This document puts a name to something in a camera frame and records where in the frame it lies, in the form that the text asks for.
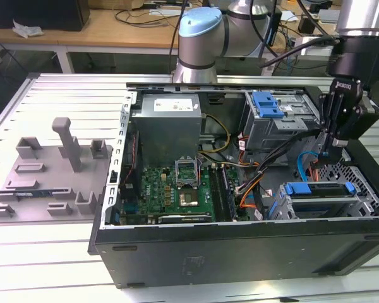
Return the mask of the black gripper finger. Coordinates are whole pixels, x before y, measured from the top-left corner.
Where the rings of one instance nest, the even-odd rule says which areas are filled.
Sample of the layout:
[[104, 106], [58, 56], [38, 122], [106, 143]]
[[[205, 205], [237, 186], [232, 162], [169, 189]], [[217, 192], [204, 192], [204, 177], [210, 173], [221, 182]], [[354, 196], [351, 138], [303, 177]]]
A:
[[332, 117], [332, 163], [337, 163], [343, 149], [348, 145], [352, 138], [353, 128], [361, 115], [361, 106], [356, 104], [353, 107], [347, 107], [346, 102], [338, 102], [335, 106]]
[[334, 101], [333, 93], [321, 94], [319, 97], [319, 111], [320, 111], [320, 125], [322, 133], [324, 135], [324, 142], [322, 145], [321, 152], [318, 157], [320, 163], [329, 163], [330, 155], [330, 127], [332, 125], [332, 106]]

